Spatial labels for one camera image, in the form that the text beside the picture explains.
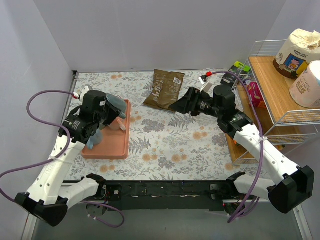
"gray floor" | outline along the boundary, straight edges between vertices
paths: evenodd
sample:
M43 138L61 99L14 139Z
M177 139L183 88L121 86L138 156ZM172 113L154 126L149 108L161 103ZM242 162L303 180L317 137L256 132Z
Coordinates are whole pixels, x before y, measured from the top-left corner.
M302 239L293 212L282 214L270 203L259 203L247 217L227 223L227 218L206 210L127 210L120 228L109 228L88 218L84 204L69 210L63 222L56 226L38 220L33 240L298 240ZM116 224L121 217L107 212L104 220Z

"shelf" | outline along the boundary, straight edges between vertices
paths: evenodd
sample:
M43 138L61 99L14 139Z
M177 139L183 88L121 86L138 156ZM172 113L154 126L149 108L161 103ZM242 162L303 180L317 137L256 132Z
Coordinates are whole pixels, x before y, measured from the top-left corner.
M282 76L273 65L274 59L274 56L249 57L249 63L252 66L273 123L275 124L278 121L284 125L319 123L320 110L302 107L292 99L289 88L295 82L295 79Z
M253 120L254 124L257 126L257 121L256 118L254 116L253 110L249 104L249 99L246 93L246 90L241 86L238 85L237 86L237 91L243 106L243 112ZM270 115L268 113L268 110L266 108L255 108L256 114L259 117L259 120L261 122L262 125L262 130L263 133L266 133L269 129L271 129L273 127L273 123L272 120L270 118ZM271 130L271 132L269 133L269 135L271 136L278 136L278 135L298 135L300 134L299 128L296 126L278 126L275 127ZM247 152L247 150L240 146L240 145L235 145L234 141L228 136L226 135L226 141L229 147L229 151L230 151L230 155L231 155L231 160L233 163L237 163L237 164L241 164L239 163L238 158L240 158L243 154L245 154ZM248 162L248 160L245 161L246 164L248 163L257 163L257 161L254 159L254 157L250 154L247 153L246 155L244 155L241 159L252 159L252 162Z

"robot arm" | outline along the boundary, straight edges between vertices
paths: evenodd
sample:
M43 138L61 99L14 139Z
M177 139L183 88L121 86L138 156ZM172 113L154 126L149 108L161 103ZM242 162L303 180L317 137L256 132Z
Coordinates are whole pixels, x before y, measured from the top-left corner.
M89 174L73 186L61 188L71 165L89 138L101 124L109 125L121 113L108 102L106 96L104 92L90 89L81 94L82 105L72 110L62 124L71 135L67 150L60 157L54 157L68 140L61 128L49 158L53 161L43 167L27 192L18 193L15 197L18 205L53 227L63 220L68 209L75 204L92 196L101 199L106 194L106 181L94 174Z
M255 159L260 159L261 145L263 148L263 167L271 180L259 179L253 192L254 196L269 200L282 213L288 213L293 208L312 196L315 173L305 166L301 168L286 158L269 141L260 139L260 133L253 121L243 112L236 109L236 96L228 85L218 85L210 97L207 84L198 90L190 87L187 93L170 106L181 114L197 116L200 113L217 118L220 129L251 153ZM254 177L238 172L228 180L233 181L235 188L241 194L246 194Z

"plastic wrapped paper roll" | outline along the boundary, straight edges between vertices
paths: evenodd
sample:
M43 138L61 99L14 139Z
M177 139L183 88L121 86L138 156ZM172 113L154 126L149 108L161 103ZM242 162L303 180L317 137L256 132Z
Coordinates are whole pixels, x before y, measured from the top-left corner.
M313 61L290 87L297 104L305 108L320 108L320 60Z
M275 56L273 65L283 76L295 79L316 60L320 60L320 33L296 29Z

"pink tray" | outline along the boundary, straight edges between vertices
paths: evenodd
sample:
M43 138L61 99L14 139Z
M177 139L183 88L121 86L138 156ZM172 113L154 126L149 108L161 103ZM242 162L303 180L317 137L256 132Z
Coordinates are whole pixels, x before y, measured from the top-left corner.
M123 124L126 127L126 131L111 130L109 127L103 129L102 142L94 145L90 150L87 146L82 150L82 156L85 159L126 159L129 151L129 133L130 133L130 113L131 103L129 100L124 100L127 104L125 111L126 119L123 120Z

